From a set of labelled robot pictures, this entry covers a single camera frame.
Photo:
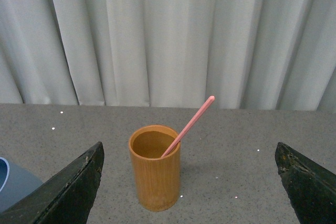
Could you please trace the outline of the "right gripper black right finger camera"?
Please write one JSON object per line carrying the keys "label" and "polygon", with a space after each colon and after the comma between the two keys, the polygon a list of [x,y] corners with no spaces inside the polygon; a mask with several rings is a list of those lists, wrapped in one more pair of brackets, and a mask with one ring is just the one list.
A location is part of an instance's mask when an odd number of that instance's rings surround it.
{"label": "right gripper black right finger camera", "polygon": [[300,223],[335,223],[335,174],[279,142],[275,161]]}

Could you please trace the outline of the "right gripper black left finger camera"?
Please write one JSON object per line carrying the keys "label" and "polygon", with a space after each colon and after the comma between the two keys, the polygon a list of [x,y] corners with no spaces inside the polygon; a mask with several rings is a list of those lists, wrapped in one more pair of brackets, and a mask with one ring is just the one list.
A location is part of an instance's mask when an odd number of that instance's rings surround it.
{"label": "right gripper black left finger camera", "polygon": [[101,182],[97,142],[34,192],[1,213],[1,223],[86,223]]}

